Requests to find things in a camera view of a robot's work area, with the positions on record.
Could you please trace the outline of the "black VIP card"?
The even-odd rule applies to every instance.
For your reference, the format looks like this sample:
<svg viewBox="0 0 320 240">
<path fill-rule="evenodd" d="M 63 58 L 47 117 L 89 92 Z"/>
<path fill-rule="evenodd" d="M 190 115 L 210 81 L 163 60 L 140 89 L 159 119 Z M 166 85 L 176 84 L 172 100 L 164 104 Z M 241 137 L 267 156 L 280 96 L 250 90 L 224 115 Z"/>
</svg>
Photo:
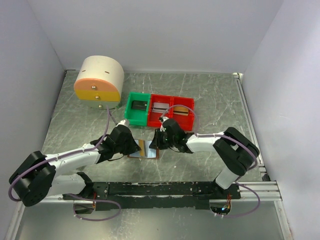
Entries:
<svg viewBox="0 0 320 240">
<path fill-rule="evenodd" d="M 133 100 L 131 103 L 132 110 L 146 111 L 147 106 L 148 106 L 148 102 L 142 101 L 142 100 Z"/>
</svg>

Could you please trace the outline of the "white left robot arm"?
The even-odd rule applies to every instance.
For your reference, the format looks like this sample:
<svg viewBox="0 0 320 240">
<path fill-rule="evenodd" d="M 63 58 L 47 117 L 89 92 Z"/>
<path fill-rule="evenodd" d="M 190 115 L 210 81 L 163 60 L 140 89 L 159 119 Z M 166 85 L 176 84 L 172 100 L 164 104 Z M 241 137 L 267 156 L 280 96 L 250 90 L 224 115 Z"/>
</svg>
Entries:
<svg viewBox="0 0 320 240">
<path fill-rule="evenodd" d="M 130 129 L 117 124 L 110 134 L 104 133 L 82 147 L 56 154 L 31 153 L 9 178 L 9 198 L 26 207 L 38 204 L 44 198 L 74 194 L 89 199 L 94 192 L 93 183 L 84 173 L 66 175 L 67 172 L 113 161 L 115 154 L 124 156 L 139 152 L 141 148 Z"/>
</svg>

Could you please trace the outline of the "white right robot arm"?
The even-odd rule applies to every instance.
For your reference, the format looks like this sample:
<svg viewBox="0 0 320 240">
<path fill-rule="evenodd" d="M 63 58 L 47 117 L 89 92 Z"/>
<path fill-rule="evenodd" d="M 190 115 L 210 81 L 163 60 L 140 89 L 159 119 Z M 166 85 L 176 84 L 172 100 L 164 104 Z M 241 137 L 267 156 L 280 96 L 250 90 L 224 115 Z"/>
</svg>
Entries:
<svg viewBox="0 0 320 240">
<path fill-rule="evenodd" d="M 234 127 L 219 133 L 199 134 L 184 131 L 172 118 L 163 118 L 154 132 L 150 149 L 176 148 L 180 153 L 217 152 L 225 167 L 213 181 L 212 193 L 223 199 L 230 186 L 258 165 L 259 149 Z"/>
</svg>

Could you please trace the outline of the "orange gold card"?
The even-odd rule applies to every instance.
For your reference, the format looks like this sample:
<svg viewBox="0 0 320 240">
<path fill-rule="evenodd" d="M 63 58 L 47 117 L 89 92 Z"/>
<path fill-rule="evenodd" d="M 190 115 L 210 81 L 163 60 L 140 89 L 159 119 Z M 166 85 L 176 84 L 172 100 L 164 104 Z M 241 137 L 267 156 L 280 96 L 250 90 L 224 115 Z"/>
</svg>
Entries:
<svg viewBox="0 0 320 240">
<path fill-rule="evenodd" d="M 141 150 L 140 150 L 140 152 L 139 152 L 140 156 L 141 156 L 141 157 L 145 157 L 146 154 L 147 154 L 147 149 L 146 149 L 146 143 L 145 143 L 145 141 L 142 140 L 142 139 L 139 139 L 139 140 L 138 140 L 138 145 L 139 145 L 139 147 L 141 148 Z"/>
</svg>

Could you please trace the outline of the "brown leather card holder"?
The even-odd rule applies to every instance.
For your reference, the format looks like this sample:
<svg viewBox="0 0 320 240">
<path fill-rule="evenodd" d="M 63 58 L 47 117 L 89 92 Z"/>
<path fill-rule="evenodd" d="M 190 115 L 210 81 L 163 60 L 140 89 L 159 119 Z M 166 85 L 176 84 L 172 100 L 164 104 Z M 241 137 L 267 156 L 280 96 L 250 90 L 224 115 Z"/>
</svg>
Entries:
<svg viewBox="0 0 320 240">
<path fill-rule="evenodd" d="M 159 150 L 150 148 L 151 140 L 135 139 L 135 142 L 141 148 L 140 151 L 127 155 L 128 158 L 137 159 L 158 159 Z"/>
</svg>

